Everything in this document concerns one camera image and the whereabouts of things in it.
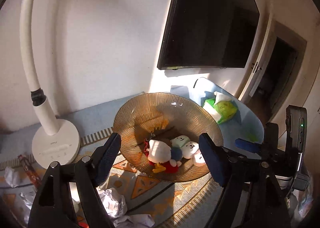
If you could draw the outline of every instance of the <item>lamp base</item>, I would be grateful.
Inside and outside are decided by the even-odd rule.
[[[52,161],[61,165],[71,163],[78,154],[80,137],[70,121],[57,119],[60,129],[55,135],[47,135],[41,126],[32,140],[32,153],[41,167],[47,169]]]

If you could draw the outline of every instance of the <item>blue plush ball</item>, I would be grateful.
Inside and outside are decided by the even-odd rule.
[[[179,161],[182,159],[182,150],[177,147],[171,148],[171,159],[174,159],[175,161]]]

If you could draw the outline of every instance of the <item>ribbed glass bowl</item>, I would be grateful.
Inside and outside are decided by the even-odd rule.
[[[206,132],[215,145],[222,146],[223,139],[218,124],[211,115],[195,102],[168,93],[149,93],[136,96],[118,111],[113,124],[121,135],[121,153],[136,169],[154,178],[169,182],[186,182],[200,178],[209,170],[207,166],[196,167],[191,159],[182,159],[178,172],[153,173],[143,153],[144,139],[152,138],[171,145],[170,140],[186,135],[198,142]]]

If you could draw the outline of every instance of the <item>red plush toy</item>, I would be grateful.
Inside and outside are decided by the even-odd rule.
[[[165,167],[166,173],[176,173],[178,171],[178,166],[171,166],[169,161],[162,163],[161,165]]]
[[[147,151],[147,149],[149,148],[149,142],[147,139],[144,140],[144,144],[145,146],[144,146],[143,153],[145,154],[146,157],[148,157],[149,151]],[[152,161],[149,161],[149,164],[152,166],[155,165],[155,163],[153,163]],[[175,166],[175,167],[171,166],[169,161],[162,163],[161,165],[165,167],[166,173],[176,173],[178,171],[178,166]]]

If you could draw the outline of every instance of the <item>doorway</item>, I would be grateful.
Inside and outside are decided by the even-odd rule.
[[[303,53],[280,37],[252,97],[245,103],[265,126],[278,112],[288,96],[300,70]]]

